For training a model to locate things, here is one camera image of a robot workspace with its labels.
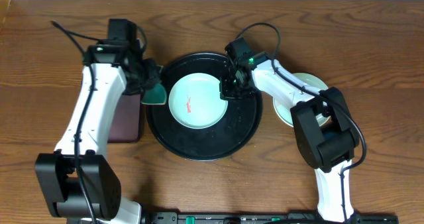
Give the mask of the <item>light blue plate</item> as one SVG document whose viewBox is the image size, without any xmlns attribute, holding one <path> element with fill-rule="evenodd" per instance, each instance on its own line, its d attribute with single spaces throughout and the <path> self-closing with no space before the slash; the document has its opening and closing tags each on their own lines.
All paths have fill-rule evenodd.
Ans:
<svg viewBox="0 0 424 224">
<path fill-rule="evenodd" d="M 168 107 L 173 118 L 191 129 L 205 129 L 220 121 L 228 102 L 221 99 L 219 80 L 194 73 L 179 79 L 171 88 Z"/>
<path fill-rule="evenodd" d="M 325 82 L 323 82 L 321 79 L 319 79 L 318 77 L 314 75 L 306 74 L 306 73 L 295 73 L 294 76 L 300 79 L 301 81 L 303 81 L 304 83 L 307 83 L 308 85 L 311 85 L 314 87 L 318 87 L 321 90 L 326 90 L 329 88 Z M 284 107 L 281 103 L 279 103 L 275 99 L 273 99 L 273 106 L 278 117 L 285 124 L 292 127 L 293 123 L 292 123 L 292 116 L 291 116 L 290 110 Z M 322 127 L 329 119 L 330 117 L 324 117 L 322 115 L 316 116 L 316 120 L 320 127 Z"/>
</svg>

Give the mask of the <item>green sponge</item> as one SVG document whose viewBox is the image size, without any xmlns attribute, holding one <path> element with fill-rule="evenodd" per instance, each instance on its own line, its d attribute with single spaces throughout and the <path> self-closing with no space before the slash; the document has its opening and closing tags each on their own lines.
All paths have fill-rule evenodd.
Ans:
<svg viewBox="0 0 424 224">
<path fill-rule="evenodd" d="M 148 76 L 142 84 L 143 105 L 164 105 L 167 100 L 165 87 L 162 85 L 161 73 L 163 66 L 155 65 L 149 67 Z"/>
</svg>

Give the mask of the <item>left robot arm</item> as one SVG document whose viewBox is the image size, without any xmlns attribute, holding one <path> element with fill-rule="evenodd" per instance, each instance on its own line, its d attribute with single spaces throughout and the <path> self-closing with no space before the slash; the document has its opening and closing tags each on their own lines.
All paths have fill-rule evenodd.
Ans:
<svg viewBox="0 0 424 224">
<path fill-rule="evenodd" d="M 141 204 L 122 195 L 107 161 L 107 143 L 122 95 L 139 95 L 143 105 L 167 100 L 162 71 L 144 58 L 144 31 L 127 19 L 110 19 L 107 38 L 81 49 L 81 89 L 70 122 L 51 153 L 34 168 L 47 208 L 70 223 L 144 223 Z"/>
</svg>

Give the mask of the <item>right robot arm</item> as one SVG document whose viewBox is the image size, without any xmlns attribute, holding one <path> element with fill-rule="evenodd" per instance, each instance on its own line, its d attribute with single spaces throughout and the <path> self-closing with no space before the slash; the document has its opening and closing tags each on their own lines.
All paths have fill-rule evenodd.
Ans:
<svg viewBox="0 0 424 224">
<path fill-rule="evenodd" d="M 298 150 L 315 171 L 321 218 L 348 223 L 354 214 L 348 175 L 362 137 L 342 93 L 320 89 L 287 71 L 273 55 L 255 53 L 242 37 L 225 47 L 229 73 L 220 79 L 221 98 L 244 99 L 263 91 L 289 110 Z"/>
</svg>

